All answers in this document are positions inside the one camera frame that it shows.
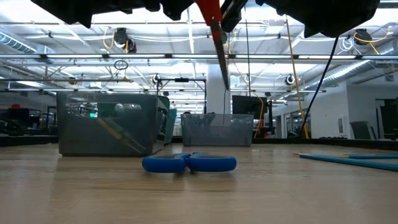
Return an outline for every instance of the clear plastic bin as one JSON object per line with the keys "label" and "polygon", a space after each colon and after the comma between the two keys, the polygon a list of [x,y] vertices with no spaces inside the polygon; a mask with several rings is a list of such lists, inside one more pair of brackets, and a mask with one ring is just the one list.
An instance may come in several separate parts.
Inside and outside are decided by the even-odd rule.
{"label": "clear plastic bin", "polygon": [[250,146],[253,115],[181,114],[184,146]]}

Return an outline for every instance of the fluorescent light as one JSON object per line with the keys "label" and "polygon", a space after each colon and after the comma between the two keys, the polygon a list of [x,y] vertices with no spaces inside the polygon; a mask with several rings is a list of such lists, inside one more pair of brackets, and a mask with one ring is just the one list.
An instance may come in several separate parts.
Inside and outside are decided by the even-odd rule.
{"label": "fluorescent light", "polygon": [[398,56],[397,55],[363,55],[362,59],[368,59],[368,60],[379,60],[379,59],[384,59],[384,60],[397,60]]}
{"label": "fluorescent light", "polygon": [[33,88],[16,88],[16,89],[6,89],[8,91],[40,91],[39,89]]}
{"label": "fluorescent light", "polygon": [[131,91],[131,92],[139,92],[139,91],[145,91],[144,89],[112,89],[112,91]]}
{"label": "fluorescent light", "polygon": [[2,54],[0,58],[40,58],[37,54]]}
{"label": "fluorescent light", "polygon": [[48,58],[102,58],[100,54],[73,54],[73,55],[60,55],[60,54],[49,54]]}
{"label": "fluorescent light", "polygon": [[173,54],[172,58],[218,58],[213,54]]}
{"label": "fluorescent light", "polygon": [[[235,58],[247,58],[247,55],[235,55]],[[290,55],[249,55],[253,59],[283,59],[290,58]]]}
{"label": "fluorescent light", "polygon": [[[231,90],[232,92],[241,92],[241,93],[245,93],[248,92],[249,90]],[[255,92],[270,92],[270,93],[297,93],[296,91],[290,91],[290,90],[252,90]],[[315,90],[304,90],[304,91],[300,91],[301,93],[315,93]]]}
{"label": "fluorescent light", "polygon": [[101,91],[101,89],[76,89],[77,91]]}
{"label": "fluorescent light", "polygon": [[170,101],[176,102],[203,102],[205,99],[170,99]]}
{"label": "fluorescent light", "polygon": [[39,84],[39,83],[37,83],[37,82],[18,81],[17,83],[23,84],[23,85],[27,85],[27,86],[31,86],[31,87],[37,87],[37,88],[43,87],[43,85],[41,85],[41,84]]}
{"label": "fluorescent light", "polygon": [[[333,59],[355,59],[355,55],[334,55]],[[329,59],[330,55],[300,55],[298,59]]]}
{"label": "fluorescent light", "polygon": [[110,58],[164,58],[164,54],[111,54]]}
{"label": "fluorescent light", "polygon": [[72,89],[44,89],[43,91],[74,91]]}

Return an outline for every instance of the metal frame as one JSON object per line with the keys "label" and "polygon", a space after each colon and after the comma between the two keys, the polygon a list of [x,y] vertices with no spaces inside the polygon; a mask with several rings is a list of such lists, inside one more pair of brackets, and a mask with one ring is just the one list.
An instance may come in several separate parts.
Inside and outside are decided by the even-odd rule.
{"label": "metal frame", "polygon": [[[251,60],[291,60],[290,55],[281,54],[228,54],[225,58]],[[302,54],[293,55],[298,62],[301,60],[311,60],[327,62],[330,55]],[[217,54],[0,54],[1,59],[213,59],[218,61]],[[358,60],[397,60],[398,55],[334,55],[333,60],[337,61],[358,61]]]}
{"label": "metal frame", "polygon": [[[161,90],[161,89],[159,89],[159,83],[162,81],[165,81],[165,83],[163,84],[161,89],[163,89],[163,87],[165,87],[170,81],[182,82],[182,83],[184,83],[184,82],[196,83],[199,86],[199,88],[201,88],[201,91],[205,92],[205,105],[203,107],[203,112],[205,114],[207,114],[207,84],[206,84],[205,79],[202,79],[202,78],[159,78],[156,83],[156,95],[157,96],[159,96],[159,90]],[[205,88],[203,89],[197,82],[203,82],[205,84]]]}

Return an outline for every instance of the yellow cable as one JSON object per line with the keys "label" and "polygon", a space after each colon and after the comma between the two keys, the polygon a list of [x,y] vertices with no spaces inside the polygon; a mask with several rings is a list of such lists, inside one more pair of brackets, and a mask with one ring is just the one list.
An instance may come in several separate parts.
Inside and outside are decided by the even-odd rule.
{"label": "yellow cable", "polygon": [[379,42],[380,40],[384,40],[385,38],[387,38],[388,35],[389,35],[388,32],[390,32],[390,27],[388,27],[387,34],[383,38],[380,38],[380,39],[377,39],[377,40],[363,40],[363,39],[360,39],[360,38],[356,37],[356,34],[358,34],[357,32],[354,34],[354,38],[359,40],[359,41],[362,41],[364,43],[376,43],[376,42]]}
{"label": "yellow cable", "polygon": [[[299,92],[299,82],[297,81],[296,68],[295,68],[295,65],[294,65],[293,47],[292,47],[292,40],[290,38],[290,29],[289,29],[289,22],[287,20],[287,15],[286,15],[286,26],[287,26],[287,35],[289,36],[290,57],[292,59],[292,65],[293,65],[294,82],[295,82],[295,85],[296,85],[298,106],[300,107],[301,120],[304,123],[304,118],[305,117],[304,117],[303,107],[301,105],[300,92]],[[307,125],[304,125],[304,132],[305,132],[305,138],[308,139]]]}
{"label": "yellow cable", "polygon": [[[236,71],[238,71],[238,73],[239,73],[239,76],[242,78],[242,80],[243,80],[243,81],[246,83],[246,85],[249,87],[249,84],[247,83],[247,81],[246,81],[246,80],[244,79],[244,77],[242,76],[242,73],[239,71],[238,66],[236,66],[235,60],[232,59],[232,62],[234,63],[235,68],[236,68]],[[257,93],[256,93],[255,91],[254,91],[253,93],[254,93],[255,96],[258,97],[259,100],[261,101],[260,119],[259,119],[259,122],[258,122],[258,124],[257,124],[256,133],[254,134],[254,138],[256,138],[256,137],[257,137],[257,132],[258,132],[259,129],[260,129],[260,123],[261,123],[261,118],[262,118],[262,112],[264,111],[264,102],[263,102],[263,100],[261,99],[261,97],[257,95]]]}
{"label": "yellow cable", "polygon": [[379,52],[376,50],[376,48],[374,47],[374,45],[372,43],[370,43],[371,47],[373,48],[373,50],[375,51],[376,54],[379,54]]}
{"label": "yellow cable", "polygon": [[234,39],[229,41],[228,43],[225,43],[224,46],[228,48],[228,53],[230,54],[231,51],[229,50],[229,46],[231,46],[232,43],[236,42],[236,32],[234,32]]}
{"label": "yellow cable", "polygon": [[114,32],[113,32],[113,34],[112,34],[112,44],[111,44],[111,46],[108,46],[108,45],[106,45],[106,42],[105,42],[105,36],[106,36],[106,31],[108,30],[108,28],[105,28],[105,32],[104,32],[104,38],[103,38],[103,43],[104,43],[104,46],[107,48],[107,49],[111,49],[112,47],[113,47],[113,41],[114,41]]}
{"label": "yellow cable", "polygon": [[[371,45],[371,47],[373,48],[373,50],[375,51],[375,53],[376,54],[380,54],[377,50],[376,50],[376,48],[374,47],[374,45],[372,44],[372,43],[369,43],[370,45]],[[387,66],[388,66],[388,68],[390,69],[390,71],[394,71],[394,67],[391,65],[391,64],[387,64]]]}

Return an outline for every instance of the table surface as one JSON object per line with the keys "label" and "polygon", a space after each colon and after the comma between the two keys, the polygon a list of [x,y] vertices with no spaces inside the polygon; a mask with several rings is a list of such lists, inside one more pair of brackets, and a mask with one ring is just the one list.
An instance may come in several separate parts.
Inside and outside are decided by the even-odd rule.
{"label": "table surface", "polygon": [[141,158],[62,157],[57,144],[1,148],[0,223],[397,223],[396,172],[292,155],[386,151],[173,144],[160,154],[194,151],[234,155],[238,166],[149,174]]}

